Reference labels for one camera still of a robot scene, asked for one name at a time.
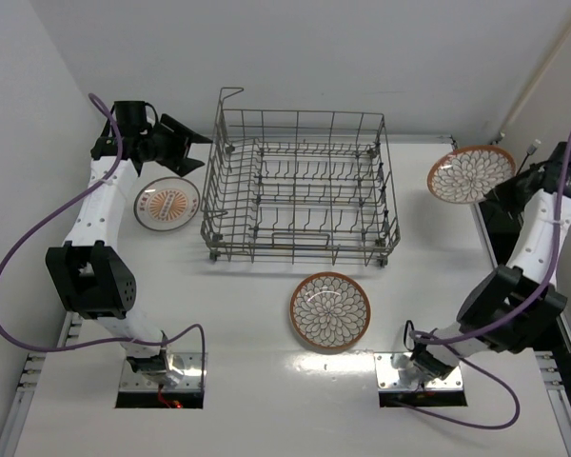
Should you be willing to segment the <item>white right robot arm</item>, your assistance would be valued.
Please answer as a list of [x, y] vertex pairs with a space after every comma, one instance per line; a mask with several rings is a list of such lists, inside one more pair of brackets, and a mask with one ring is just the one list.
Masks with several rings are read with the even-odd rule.
[[571, 226], [571, 143], [557, 144], [547, 160], [491, 189], [489, 202], [522, 216], [512, 254], [466, 297], [456, 321], [429, 334], [412, 330], [407, 364], [422, 382], [446, 378], [460, 360], [479, 352], [519, 353], [553, 323], [567, 299], [556, 268]]

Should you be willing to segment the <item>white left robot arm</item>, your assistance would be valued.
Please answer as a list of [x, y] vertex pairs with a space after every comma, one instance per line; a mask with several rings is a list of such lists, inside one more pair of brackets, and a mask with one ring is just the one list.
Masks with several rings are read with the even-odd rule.
[[184, 372], [167, 348], [167, 336], [134, 306], [137, 285], [117, 252], [128, 194], [147, 162], [179, 176], [203, 166], [189, 157], [209, 138], [164, 114], [118, 111], [117, 125], [105, 125], [91, 150], [89, 194], [64, 244], [49, 248], [46, 265], [64, 308], [96, 322], [123, 347], [133, 372], [161, 387], [175, 387]]

